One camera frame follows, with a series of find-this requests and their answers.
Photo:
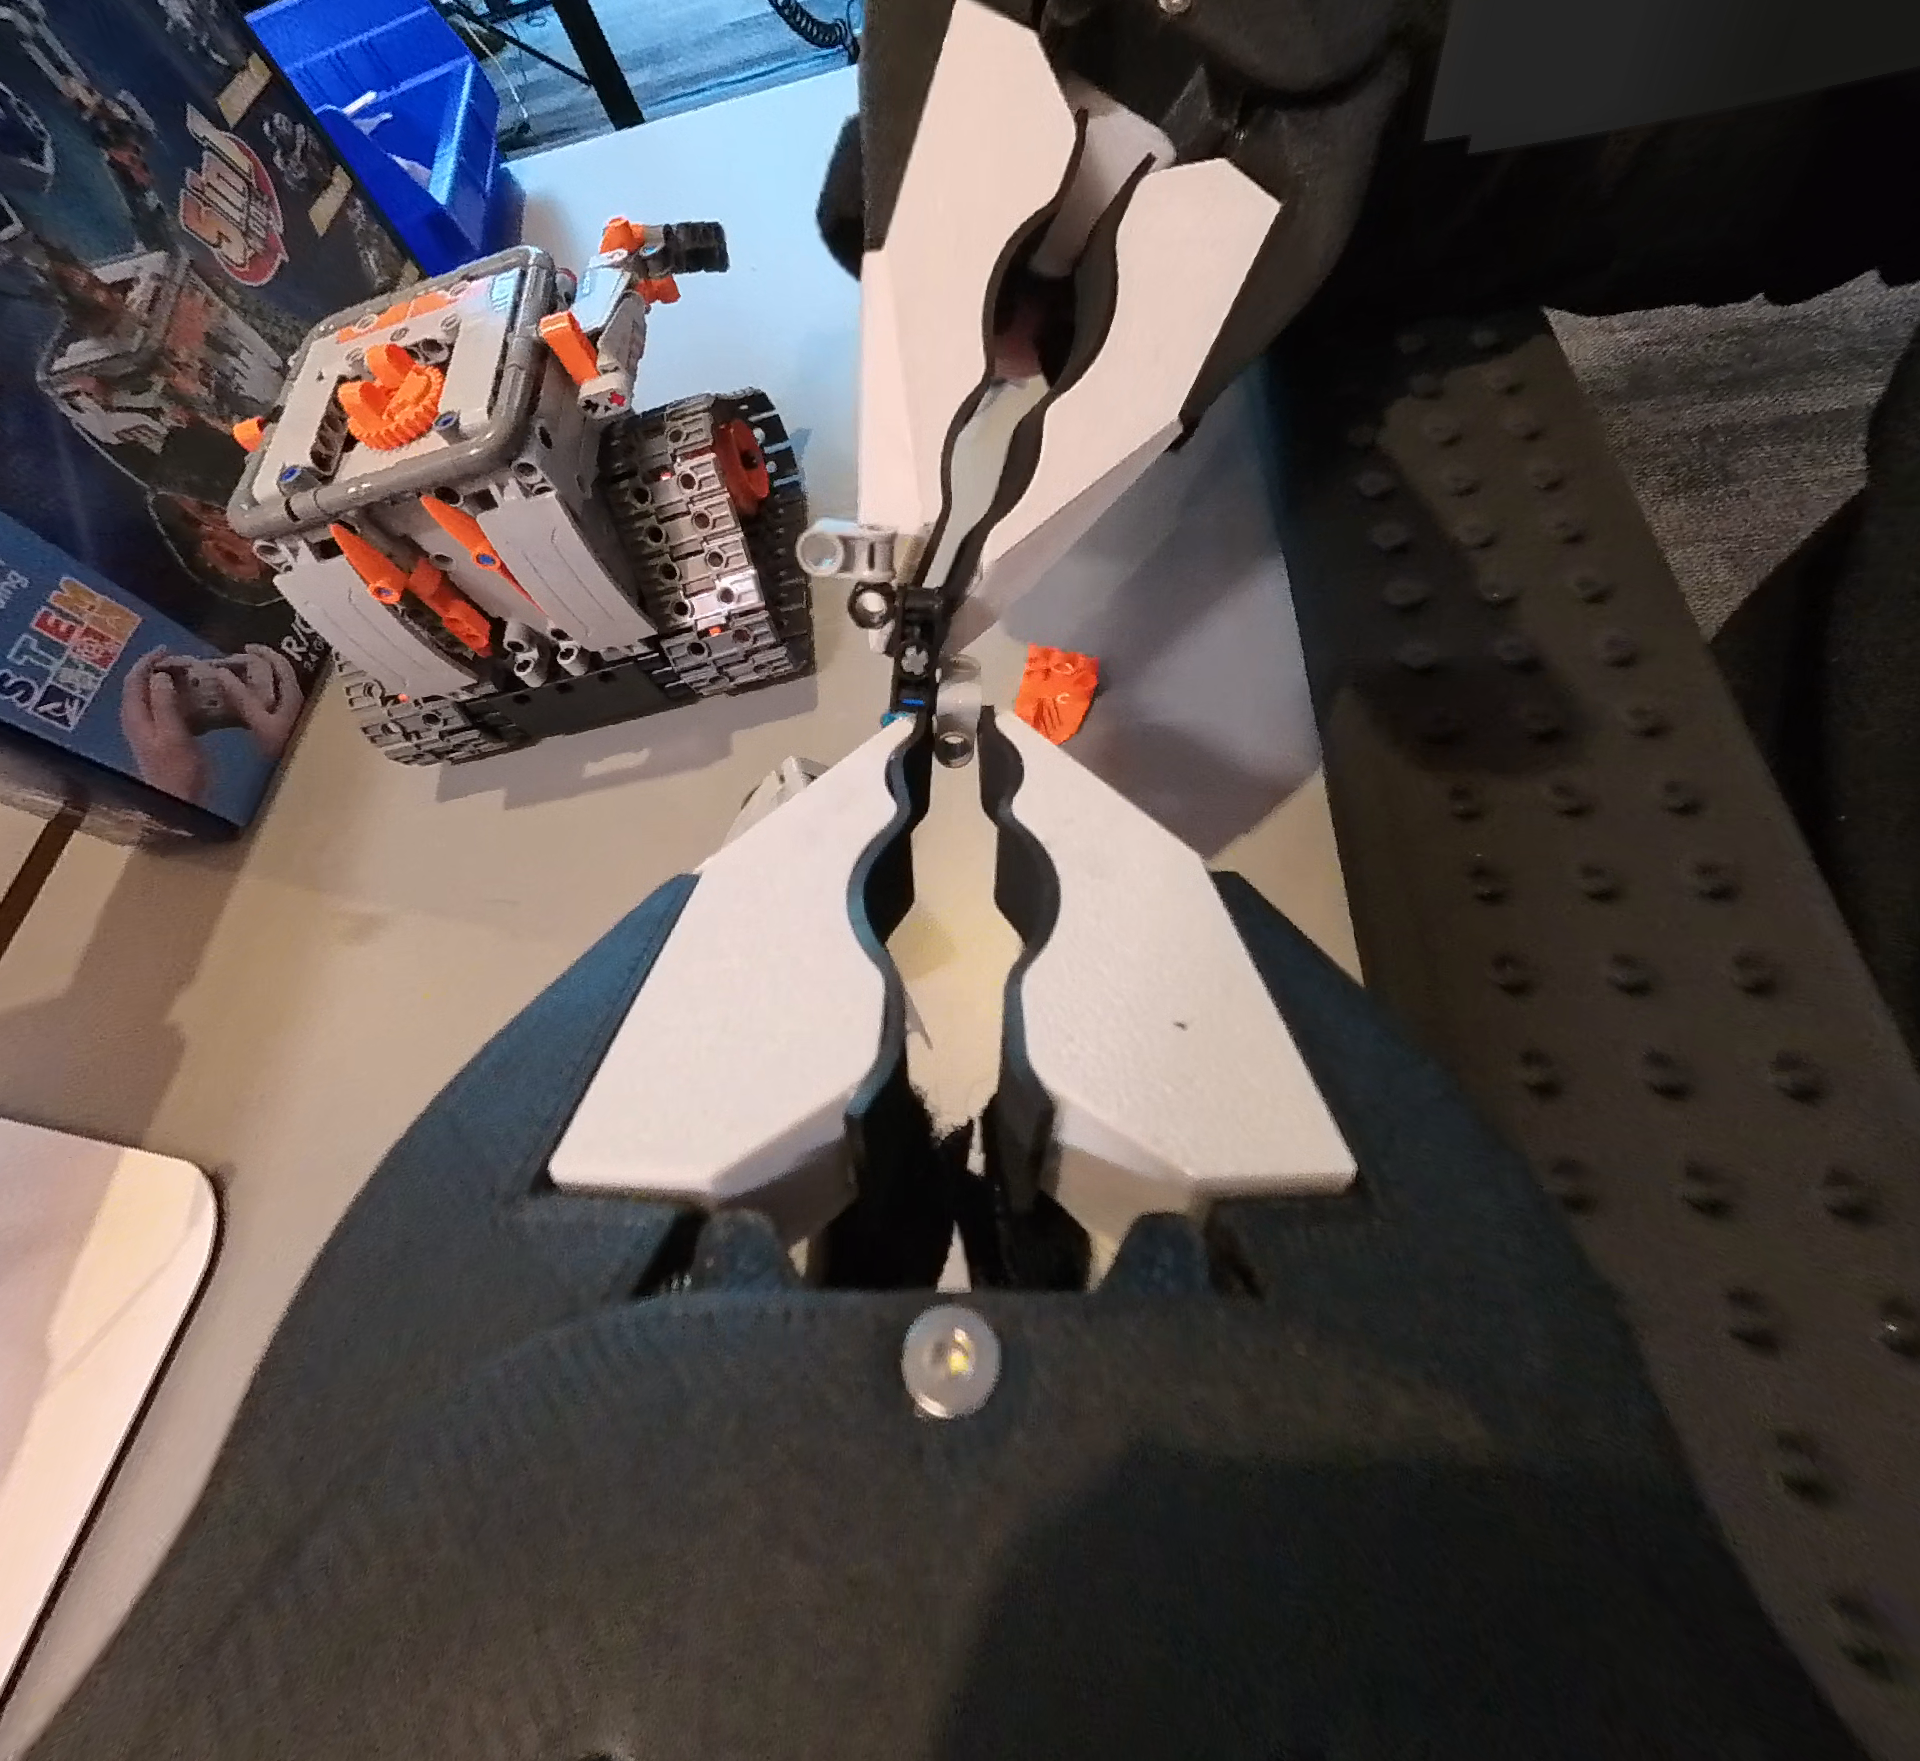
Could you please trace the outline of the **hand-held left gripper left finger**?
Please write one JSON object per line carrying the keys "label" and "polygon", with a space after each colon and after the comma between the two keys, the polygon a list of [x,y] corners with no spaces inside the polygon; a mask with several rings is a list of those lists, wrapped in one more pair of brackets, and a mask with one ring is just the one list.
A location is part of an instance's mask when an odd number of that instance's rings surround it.
{"label": "hand-held left gripper left finger", "polygon": [[913,899],[926,726],[888,723],[696,872],[546,1164],[572,1195],[928,1243],[928,1113],[888,935]]}

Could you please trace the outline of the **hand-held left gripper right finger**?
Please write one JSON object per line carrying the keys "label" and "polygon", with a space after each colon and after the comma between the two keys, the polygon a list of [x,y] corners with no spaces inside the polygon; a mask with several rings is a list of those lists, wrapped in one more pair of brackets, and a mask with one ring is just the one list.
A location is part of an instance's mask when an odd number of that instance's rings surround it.
{"label": "hand-held left gripper right finger", "polygon": [[1089,1268],[1145,1218],[1345,1197],[1357,1160],[1206,862],[1021,718],[979,724],[1018,950],[981,1119],[993,1268]]}

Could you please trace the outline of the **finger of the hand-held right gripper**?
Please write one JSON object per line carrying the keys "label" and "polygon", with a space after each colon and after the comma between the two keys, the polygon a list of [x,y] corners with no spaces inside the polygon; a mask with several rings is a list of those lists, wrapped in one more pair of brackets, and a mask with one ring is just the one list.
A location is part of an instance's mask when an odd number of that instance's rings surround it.
{"label": "finger of the hand-held right gripper", "polygon": [[1189,404],[1280,202],[1224,159],[1142,174],[1078,270],[1070,366],[1023,418],[946,578],[943,652],[1033,591],[1189,427]]}
{"label": "finger of the hand-held right gripper", "polygon": [[862,261],[863,522],[906,539],[948,507],[953,444],[993,374],[1007,261],[1052,219],[1083,132],[1034,30],[955,0],[885,241]]}

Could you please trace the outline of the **black brick connector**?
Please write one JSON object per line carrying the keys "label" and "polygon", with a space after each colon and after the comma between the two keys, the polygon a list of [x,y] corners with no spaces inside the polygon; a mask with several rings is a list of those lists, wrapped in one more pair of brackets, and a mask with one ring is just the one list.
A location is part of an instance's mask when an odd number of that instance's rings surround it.
{"label": "black brick connector", "polygon": [[893,664],[884,721],[932,717],[948,637],[946,599],[928,587],[865,582],[850,591],[850,619]]}

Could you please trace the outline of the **person's right forearm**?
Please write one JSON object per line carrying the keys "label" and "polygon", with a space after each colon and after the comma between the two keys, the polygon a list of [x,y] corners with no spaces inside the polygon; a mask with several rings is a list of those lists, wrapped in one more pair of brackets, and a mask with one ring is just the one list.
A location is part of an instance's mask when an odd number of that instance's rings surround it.
{"label": "person's right forearm", "polygon": [[1917,280],[1917,77],[1604,138],[1436,143],[1392,278],[1443,309],[1797,305]]}

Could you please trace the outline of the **orange curved brick piece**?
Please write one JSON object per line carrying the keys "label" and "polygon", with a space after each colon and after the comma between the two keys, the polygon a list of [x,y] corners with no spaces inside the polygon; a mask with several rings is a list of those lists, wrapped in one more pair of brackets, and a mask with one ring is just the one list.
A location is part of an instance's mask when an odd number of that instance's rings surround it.
{"label": "orange curved brick piece", "polygon": [[1088,723],[1097,687],[1095,655],[1033,644],[1025,652],[1014,715],[1044,740],[1065,745]]}

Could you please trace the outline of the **black perforated board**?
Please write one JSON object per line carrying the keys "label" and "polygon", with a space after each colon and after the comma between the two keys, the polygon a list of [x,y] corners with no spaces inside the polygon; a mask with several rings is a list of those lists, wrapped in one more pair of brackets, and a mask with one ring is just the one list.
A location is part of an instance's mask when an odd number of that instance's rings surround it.
{"label": "black perforated board", "polygon": [[1370,987],[1532,1162],[1790,1646],[1917,1758],[1917,1068],[1535,310],[1274,356]]}

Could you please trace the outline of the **grey orange tracked toy robot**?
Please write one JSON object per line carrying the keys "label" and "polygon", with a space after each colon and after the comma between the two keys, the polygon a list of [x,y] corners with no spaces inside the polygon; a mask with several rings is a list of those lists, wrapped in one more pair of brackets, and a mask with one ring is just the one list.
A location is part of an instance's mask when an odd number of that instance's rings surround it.
{"label": "grey orange tracked toy robot", "polygon": [[653,310],[720,224],[613,219],[314,325],[235,424],[235,535],[334,652],[365,740],[455,766],[815,673],[804,468],[766,392],[645,407]]}

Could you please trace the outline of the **blue storage bin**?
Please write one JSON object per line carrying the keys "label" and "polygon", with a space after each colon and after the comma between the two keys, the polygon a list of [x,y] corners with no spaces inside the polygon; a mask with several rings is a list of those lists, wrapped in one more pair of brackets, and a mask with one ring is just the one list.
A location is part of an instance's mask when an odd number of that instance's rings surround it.
{"label": "blue storage bin", "polygon": [[428,0],[277,0],[248,25],[428,275],[520,241],[493,81]]}

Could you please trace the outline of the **white book stand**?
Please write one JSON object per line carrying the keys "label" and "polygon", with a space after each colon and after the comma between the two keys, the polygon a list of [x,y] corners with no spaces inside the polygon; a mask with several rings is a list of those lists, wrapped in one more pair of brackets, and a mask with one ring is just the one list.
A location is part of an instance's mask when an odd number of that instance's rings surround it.
{"label": "white book stand", "polygon": [[206,1285],[193,1164],[3,1121],[3,1671],[15,1673]]}

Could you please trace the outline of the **blue robot kit box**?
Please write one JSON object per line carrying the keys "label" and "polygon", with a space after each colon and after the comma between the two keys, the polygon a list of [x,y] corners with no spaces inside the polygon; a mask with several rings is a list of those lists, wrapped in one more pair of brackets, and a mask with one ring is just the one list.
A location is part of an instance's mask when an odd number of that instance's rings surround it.
{"label": "blue robot kit box", "polygon": [[229,839],[328,664],[233,425],[412,268],[230,0],[3,0],[5,801]]}

